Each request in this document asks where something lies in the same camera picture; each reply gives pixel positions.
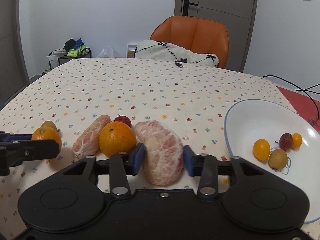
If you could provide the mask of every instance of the white fluffy blanket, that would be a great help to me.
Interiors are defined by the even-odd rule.
[[[219,59],[214,54],[197,54],[168,42],[145,40],[139,42],[135,58],[178,61],[203,66],[217,67]]]

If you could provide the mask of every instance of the blue plate rim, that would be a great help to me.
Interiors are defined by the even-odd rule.
[[[232,153],[232,151],[231,151],[230,144],[229,144],[229,140],[228,140],[228,135],[227,135],[227,117],[228,117],[228,114],[229,114],[230,110],[231,110],[235,105],[237,105],[237,104],[239,104],[239,103],[241,103],[241,102],[243,102],[243,101],[253,101],[253,100],[267,101],[267,102],[270,102],[270,103],[273,103],[273,104],[282,106],[282,105],[277,104],[277,103],[272,102],[272,101],[263,100],[263,99],[254,99],[254,98],[253,98],[253,99],[241,100],[241,101],[239,101],[239,102],[236,102],[233,106],[231,106],[231,107],[229,108],[229,110],[227,111],[227,113],[226,113],[226,116],[225,116],[225,118],[224,118],[224,123],[223,123],[224,139],[225,139],[225,141],[226,141],[227,148],[228,148],[228,151],[229,151],[229,154],[230,154],[231,157],[233,157],[234,155],[233,155],[233,153]],[[318,221],[319,219],[320,219],[320,217],[318,217],[318,218],[316,218],[316,219],[313,219],[313,220],[311,220],[311,221],[305,221],[304,224],[311,224],[311,223],[314,223],[314,222]]]

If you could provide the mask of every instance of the door handle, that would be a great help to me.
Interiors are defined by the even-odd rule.
[[[182,16],[188,16],[189,13],[189,5],[199,6],[197,3],[189,2],[190,0],[183,0],[183,10]]]

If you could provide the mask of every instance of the screw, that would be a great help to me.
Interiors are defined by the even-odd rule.
[[[160,197],[169,197],[169,194],[166,192],[160,193]]]
[[[112,192],[116,195],[124,195],[128,192],[126,187],[115,187]]]
[[[203,187],[200,189],[200,193],[203,195],[213,195],[216,190],[213,187]]]

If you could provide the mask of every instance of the floral tablecloth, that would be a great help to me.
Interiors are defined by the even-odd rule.
[[[77,161],[71,148],[78,136],[98,116],[126,115],[132,124],[158,120],[171,128],[197,154],[207,153],[229,160],[223,122],[236,102],[260,98],[292,108],[268,80],[206,66],[144,59],[74,59],[50,71],[23,90],[0,112],[0,130],[33,133],[46,120],[53,121],[62,138],[62,150],[51,161],[31,161],[11,168],[0,177],[0,232],[11,239],[25,229],[17,211],[20,194],[30,186]],[[97,159],[104,159],[97,153]],[[228,188],[228,178],[219,177],[219,191]],[[128,178],[135,188],[151,185],[141,169]],[[197,189],[199,178],[182,177],[168,188]],[[109,191],[107,175],[99,188]],[[304,225],[314,238],[318,222]]]

